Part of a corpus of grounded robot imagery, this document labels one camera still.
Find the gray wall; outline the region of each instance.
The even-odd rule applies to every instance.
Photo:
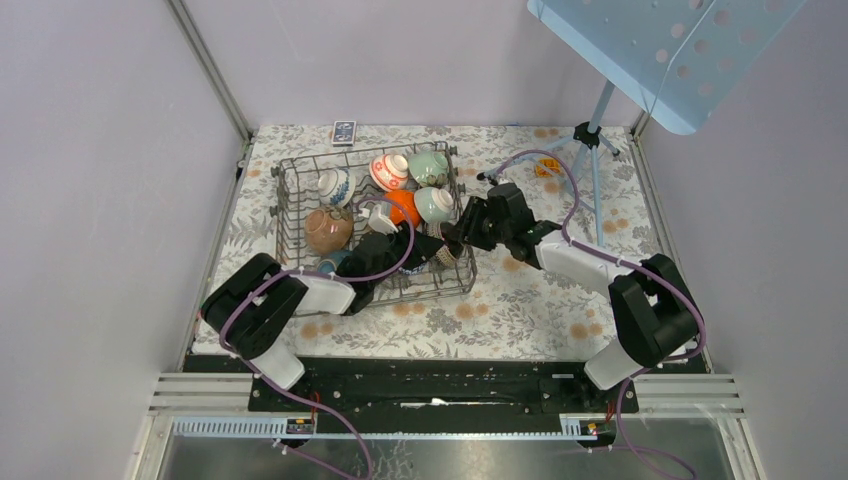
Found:
[[[239,141],[162,1],[0,7],[0,478],[120,478]]]
[[[253,126],[572,125],[604,78],[526,0],[189,0]],[[638,107],[616,93],[607,125]]]
[[[848,3],[811,0],[704,128],[648,162],[709,348],[772,480],[842,478],[848,420]]]

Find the light blue panel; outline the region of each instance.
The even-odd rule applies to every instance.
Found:
[[[697,131],[805,0],[529,0],[673,133]]]

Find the dish rack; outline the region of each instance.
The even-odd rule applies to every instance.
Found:
[[[307,247],[303,233],[306,216],[321,205],[318,200],[318,177],[321,172],[334,168],[346,168],[355,175],[356,189],[353,199],[346,207],[350,208],[350,205],[362,198],[382,197],[385,194],[368,173],[371,160],[378,155],[389,153],[409,158],[426,150],[440,151],[448,160],[448,184],[445,187],[448,188],[454,200],[450,221],[455,222],[462,213],[465,185],[458,184],[456,181],[457,170],[451,158],[452,155],[456,155],[456,147],[450,147],[447,142],[393,145],[281,160],[271,169],[271,175],[277,178],[277,206],[271,207],[271,215],[277,218],[277,260],[289,268],[304,266],[307,269],[314,269],[321,258]],[[415,181],[410,178],[406,189],[414,191],[417,187]],[[354,216],[353,235],[346,248],[353,249],[362,235],[368,231],[367,219]],[[374,301],[368,308],[462,295],[471,291],[476,279],[477,263],[474,260],[474,252],[466,248],[453,267],[445,267],[433,258],[418,273],[391,274],[377,286]]]

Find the gray floor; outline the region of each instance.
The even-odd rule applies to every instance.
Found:
[[[718,431],[709,420],[628,420],[631,439],[689,462],[699,478],[733,478]],[[581,453],[576,443],[553,441],[373,441],[368,442],[377,469],[375,479],[584,479],[659,478],[626,451]],[[365,472],[353,441],[313,440],[305,451],[351,473]],[[686,478],[677,466],[660,461],[669,473]],[[339,477],[256,439],[173,437],[165,480],[287,480]]]

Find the robotic arm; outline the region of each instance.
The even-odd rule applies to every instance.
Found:
[[[451,248],[472,246],[491,251],[503,244],[515,259],[566,275],[609,299],[618,337],[584,367],[586,377],[601,392],[642,367],[656,366],[698,332],[686,307],[648,276],[569,245],[556,223],[536,221],[515,184],[493,187],[486,199],[471,197],[456,225],[442,233]],[[384,270],[397,261],[397,252],[408,245],[406,235],[401,232],[394,238],[376,232],[368,234],[354,250],[355,255],[345,259],[339,269],[358,277]],[[427,241],[435,239],[421,237],[425,241],[415,243],[416,251],[435,252],[441,246],[428,246]],[[691,300],[680,272],[668,257],[654,255],[642,265]],[[374,287],[382,279],[353,287],[301,270],[269,285],[268,280],[281,270],[271,256],[256,255],[204,302],[201,315],[219,333],[228,330],[225,340],[239,356],[288,389],[304,374],[303,364],[280,336],[292,315],[354,314],[370,302]],[[263,287],[262,295],[238,312],[244,301],[255,295],[252,292]],[[225,329],[228,321],[231,326]]]

